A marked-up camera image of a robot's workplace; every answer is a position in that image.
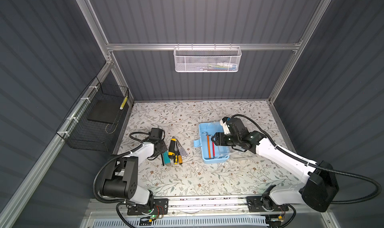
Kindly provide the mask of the red hex key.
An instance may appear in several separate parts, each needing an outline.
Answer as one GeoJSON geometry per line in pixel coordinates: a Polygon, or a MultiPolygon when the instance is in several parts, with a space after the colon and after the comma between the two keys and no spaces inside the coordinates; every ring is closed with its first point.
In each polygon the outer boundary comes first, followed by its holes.
{"type": "Polygon", "coordinates": [[[212,158],[215,158],[215,143],[212,142],[212,158]]]}

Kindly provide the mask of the blue plastic tool box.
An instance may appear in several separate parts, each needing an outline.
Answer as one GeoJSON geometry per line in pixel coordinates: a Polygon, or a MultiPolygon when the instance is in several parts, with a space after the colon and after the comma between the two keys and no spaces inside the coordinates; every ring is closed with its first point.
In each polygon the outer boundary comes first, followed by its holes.
{"type": "Polygon", "coordinates": [[[200,123],[199,138],[194,141],[196,148],[201,148],[202,158],[205,164],[224,163],[230,158],[229,147],[217,146],[211,140],[216,133],[223,132],[220,122],[200,123]]]}

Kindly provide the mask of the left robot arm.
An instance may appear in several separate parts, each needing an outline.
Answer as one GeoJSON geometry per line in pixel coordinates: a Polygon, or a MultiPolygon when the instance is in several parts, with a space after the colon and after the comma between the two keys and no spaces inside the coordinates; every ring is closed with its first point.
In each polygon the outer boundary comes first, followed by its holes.
{"type": "Polygon", "coordinates": [[[97,172],[92,192],[101,203],[123,203],[151,210],[154,195],[152,191],[139,186],[139,165],[167,151],[165,131],[151,128],[148,133],[132,132],[130,138],[140,144],[130,151],[109,158],[97,172]]]}

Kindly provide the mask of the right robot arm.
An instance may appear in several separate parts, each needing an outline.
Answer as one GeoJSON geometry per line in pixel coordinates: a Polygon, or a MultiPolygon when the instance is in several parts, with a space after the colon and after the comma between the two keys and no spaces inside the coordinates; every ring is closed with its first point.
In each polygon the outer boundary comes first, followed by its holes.
{"type": "Polygon", "coordinates": [[[224,117],[220,120],[221,133],[215,133],[212,141],[217,146],[238,146],[283,167],[293,174],[299,184],[287,187],[269,186],[257,202],[266,211],[278,206],[306,204],[317,212],[325,212],[339,191],[336,176],[328,169],[327,162],[311,167],[312,160],[305,159],[286,148],[277,145],[265,131],[249,132],[241,119],[224,117]]]}

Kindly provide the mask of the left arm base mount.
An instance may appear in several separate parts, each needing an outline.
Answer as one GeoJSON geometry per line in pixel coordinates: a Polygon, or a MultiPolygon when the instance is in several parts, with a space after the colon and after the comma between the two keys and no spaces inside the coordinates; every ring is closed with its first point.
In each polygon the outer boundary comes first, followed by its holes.
{"type": "Polygon", "coordinates": [[[169,208],[169,199],[154,198],[149,199],[146,205],[128,206],[128,216],[139,215],[167,215],[169,208]]]}

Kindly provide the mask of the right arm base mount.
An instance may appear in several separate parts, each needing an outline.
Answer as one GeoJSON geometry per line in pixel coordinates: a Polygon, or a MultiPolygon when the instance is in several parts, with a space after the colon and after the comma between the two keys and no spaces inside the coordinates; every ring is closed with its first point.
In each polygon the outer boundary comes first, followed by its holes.
{"type": "Polygon", "coordinates": [[[250,212],[287,212],[287,205],[276,205],[270,198],[262,196],[246,197],[247,206],[250,212]]]}

